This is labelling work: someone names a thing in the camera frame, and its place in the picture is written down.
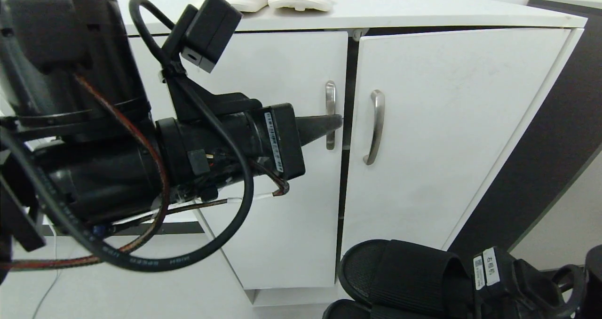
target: barcode label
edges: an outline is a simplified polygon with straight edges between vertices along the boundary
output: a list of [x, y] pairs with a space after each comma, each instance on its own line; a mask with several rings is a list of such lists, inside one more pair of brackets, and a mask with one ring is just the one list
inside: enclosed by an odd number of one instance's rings
[[483, 272], [483, 258], [481, 255], [473, 259], [473, 265], [475, 266], [475, 288], [482, 289], [485, 285], [485, 274]]
[[271, 151], [274, 153], [274, 162], [276, 163], [276, 169], [278, 172], [284, 173], [284, 167], [282, 166], [282, 158], [280, 158], [280, 149], [278, 148], [278, 140], [276, 139], [276, 129], [274, 128], [274, 121], [271, 119], [271, 113], [266, 112], [265, 124], [267, 125], [267, 133], [269, 135], [269, 143], [271, 143]]
[[495, 250], [493, 248], [483, 251], [483, 262], [487, 286], [499, 282], [499, 272], [497, 271], [497, 261], [495, 260]]

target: cabinet handle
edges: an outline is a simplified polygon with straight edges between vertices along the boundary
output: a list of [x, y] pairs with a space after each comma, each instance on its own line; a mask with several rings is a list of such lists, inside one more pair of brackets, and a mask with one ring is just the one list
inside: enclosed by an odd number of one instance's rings
[[[326, 114], [333, 115], [337, 113], [337, 86], [330, 80], [326, 83]], [[326, 135], [326, 149], [335, 149], [335, 132], [329, 132]]]
[[378, 156], [380, 139], [382, 138], [382, 128], [385, 124], [385, 94], [380, 90], [372, 91], [370, 98], [374, 102], [374, 132], [372, 133], [372, 145], [370, 145], [370, 154], [364, 156], [366, 165], [372, 165]]

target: white wall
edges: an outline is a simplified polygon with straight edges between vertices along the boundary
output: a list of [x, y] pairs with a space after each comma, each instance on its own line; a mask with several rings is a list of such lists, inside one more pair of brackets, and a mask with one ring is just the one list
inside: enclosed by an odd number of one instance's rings
[[602, 152], [512, 250], [540, 270], [582, 265], [602, 244]]

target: floor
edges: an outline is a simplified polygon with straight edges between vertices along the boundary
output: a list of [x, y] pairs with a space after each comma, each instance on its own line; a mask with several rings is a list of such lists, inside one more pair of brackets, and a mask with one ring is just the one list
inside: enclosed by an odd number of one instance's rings
[[[133, 237], [111, 238], [114, 245]], [[15, 249], [14, 257], [52, 258], [53, 239], [36, 252]], [[160, 235], [140, 249], [142, 256], [166, 257], [194, 250], [204, 234]], [[71, 238], [58, 238], [58, 256], [87, 252]], [[12, 272], [0, 287], [0, 318], [27, 319], [54, 278], [53, 271]], [[146, 274], [102, 264], [64, 270], [37, 319], [319, 319], [326, 304], [254, 308], [217, 256], [173, 272]]]

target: black sandal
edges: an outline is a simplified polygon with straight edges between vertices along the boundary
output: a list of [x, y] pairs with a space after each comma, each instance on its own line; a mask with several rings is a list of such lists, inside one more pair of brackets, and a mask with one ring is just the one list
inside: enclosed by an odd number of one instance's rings
[[368, 308], [382, 305], [435, 318], [466, 318], [473, 285], [457, 255], [399, 240], [368, 240], [341, 261], [339, 281]]
[[408, 313], [402, 310], [375, 305], [368, 308], [349, 299], [333, 302], [322, 319], [435, 319], [417, 313]]

